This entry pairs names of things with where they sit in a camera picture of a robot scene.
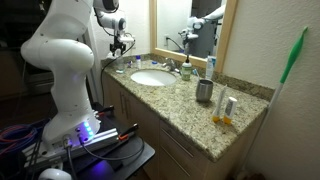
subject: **small bottle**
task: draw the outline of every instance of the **small bottle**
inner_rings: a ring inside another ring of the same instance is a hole
[[[181,79],[184,81],[189,81],[190,80],[190,75],[192,71],[192,65],[189,61],[189,55],[187,55],[186,62],[182,64],[181,68]]]
[[[120,49],[117,49],[116,52],[115,52],[115,56],[117,58],[117,72],[120,72],[120,73],[123,73],[124,72],[124,60],[123,60],[123,57],[121,55],[121,50]]]
[[[212,79],[214,67],[216,65],[216,57],[208,56],[207,58],[207,67],[206,67],[206,78],[205,79]]]
[[[223,122],[226,124],[231,124],[234,112],[236,111],[237,107],[237,99],[233,97],[229,97],[228,104],[225,110],[225,114],[223,117]]]
[[[137,62],[137,68],[141,69],[141,57],[140,56],[136,56],[136,62]]]

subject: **bathroom sink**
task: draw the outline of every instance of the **bathroom sink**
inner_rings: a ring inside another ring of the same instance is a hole
[[[177,80],[171,73],[154,69],[137,71],[131,75],[131,79],[147,86],[166,86],[173,84]]]

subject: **cup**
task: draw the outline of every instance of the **cup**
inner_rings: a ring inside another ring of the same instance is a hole
[[[208,79],[198,81],[196,98],[198,102],[209,102],[212,96],[213,82]]]

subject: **wooden cabinet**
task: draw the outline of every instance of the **wooden cabinet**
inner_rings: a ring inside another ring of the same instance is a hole
[[[105,106],[113,105],[114,114],[118,121],[126,126],[131,126],[131,106],[130,95],[123,89],[119,83],[113,80],[110,76],[103,77],[104,104]]]
[[[144,166],[150,179],[229,179],[243,162],[261,119],[254,122],[216,163],[208,160],[184,136],[146,104],[131,95],[113,78],[106,75],[105,104],[114,105],[115,116],[123,124],[138,123],[138,135],[155,149],[155,156]]]
[[[160,122],[161,179],[203,179],[208,160],[165,122]]]
[[[138,135],[156,152],[144,170],[150,179],[159,179],[159,117],[135,97],[131,97],[130,102],[132,117],[140,126]]]
[[[154,150],[154,157],[144,166],[150,179],[159,179],[159,117],[108,75],[103,79],[104,103],[114,106],[117,119],[129,126],[139,124],[137,134]]]

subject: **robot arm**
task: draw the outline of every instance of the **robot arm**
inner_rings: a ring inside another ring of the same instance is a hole
[[[132,37],[126,37],[124,29],[126,28],[126,20],[118,14],[115,14],[115,11],[110,13],[110,10],[105,7],[103,0],[96,0],[93,4],[94,11],[97,16],[97,21],[99,25],[103,28],[113,29],[114,33],[114,44],[110,44],[110,51],[112,55],[115,55],[115,51],[117,49],[121,50],[121,54],[126,50],[126,45],[124,42],[133,42],[134,39]],[[116,10],[119,7],[118,0],[115,0],[113,4],[111,4],[113,8]]]
[[[55,79],[51,94],[58,113],[43,130],[41,157],[54,157],[64,151],[61,144],[65,135],[77,147],[80,132],[86,142],[98,132],[100,121],[91,108],[86,89],[86,74],[94,64],[94,57],[90,47],[76,39],[85,33],[92,7],[110,12],[118,6],[118,0],[52,0],[43,22],[23,43],[23,58],[38,68],[51,70]]]
[[[179,34],[181,35],[184,43],[188,43],[189,39],[196,39],[198,38],[197,34],[193,34],[194,29],[201,29],[205,23],[213,20],[219,20],[223,17],[224,11],[226,9],[226,5],[220,6],[218,9],[213,11],[212,13],[208,14],[202,18],[190,17],[187,21],[187,28],[183,29]]]

